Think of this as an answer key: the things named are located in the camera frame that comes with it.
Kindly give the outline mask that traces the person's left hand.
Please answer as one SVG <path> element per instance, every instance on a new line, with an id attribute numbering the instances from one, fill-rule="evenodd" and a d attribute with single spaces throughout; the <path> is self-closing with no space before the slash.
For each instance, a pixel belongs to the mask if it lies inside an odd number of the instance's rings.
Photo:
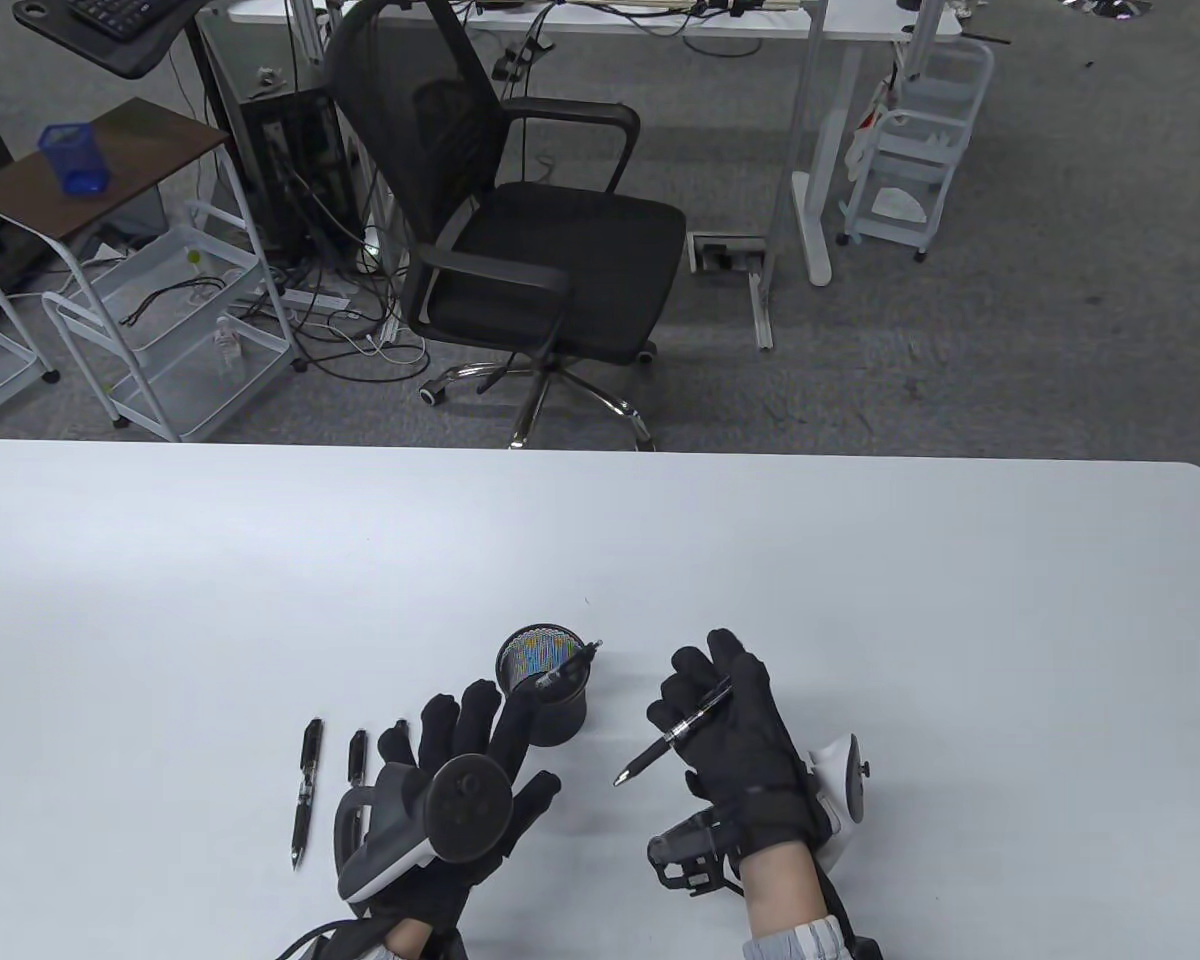
<path id="1" fill-rule="evenodd" d="M 379 737 L 385 762 L 413 764 L 432 774 L 460 755 L 486 756 L 516 782 L 530 748 L 536 701 L 528 695 L 503 698 L 494 680 L 475 680 L 462 698 L 439 694 L 421 712 L 420 745 L 412 745 L 408 722 L 400 719 Z M 514 854 L 521 838 L 548 812 L 562 781 L 556 773 L 540 770 L 514 796 L 508 829 L 490 852 L 464 864 L 431 860 L 406 872 L 377 896 L 373 916 L 386 916 L 395 925 L 388 934 L 388 950 L 398 956 L 422 956 L 431 941 L 457 931 L 472 892 Z"/>

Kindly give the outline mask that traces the person's right hand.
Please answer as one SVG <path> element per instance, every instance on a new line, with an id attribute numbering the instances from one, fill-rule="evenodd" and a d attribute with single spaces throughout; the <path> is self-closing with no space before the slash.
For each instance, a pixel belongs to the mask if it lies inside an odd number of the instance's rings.
<path id="1" fill-rule="evenodd" d="M 776 709 L 764 662 L 748 652 L 728 628 L 714 628 L 704 649 L 683 646 L 670 658 L 668 678 L 646 716 L 662 733 L 686 721 L 722 680 L 722 698 L 676 751 L 686 767 L 692 794 L 708 800 L 740 832 L 740 858 L 780 844 L 818 850 L 828 818 L 816 788 Z"/>

